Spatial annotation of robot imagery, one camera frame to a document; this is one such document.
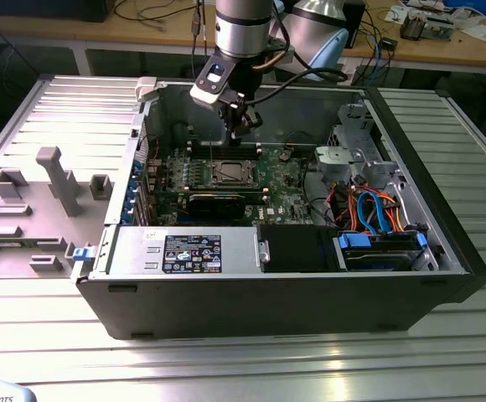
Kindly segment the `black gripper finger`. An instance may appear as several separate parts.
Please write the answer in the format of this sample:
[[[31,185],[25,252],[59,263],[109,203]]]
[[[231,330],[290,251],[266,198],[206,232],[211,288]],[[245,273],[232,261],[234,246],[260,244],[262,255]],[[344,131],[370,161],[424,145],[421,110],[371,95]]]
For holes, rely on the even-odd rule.
[[[244,96],[238,92],[224,92],[221,103],[221,118],[224,121],[228,144],[230,147],[238,147],[241,139],[236,135],[236,131],[240,128],[246,112]]]

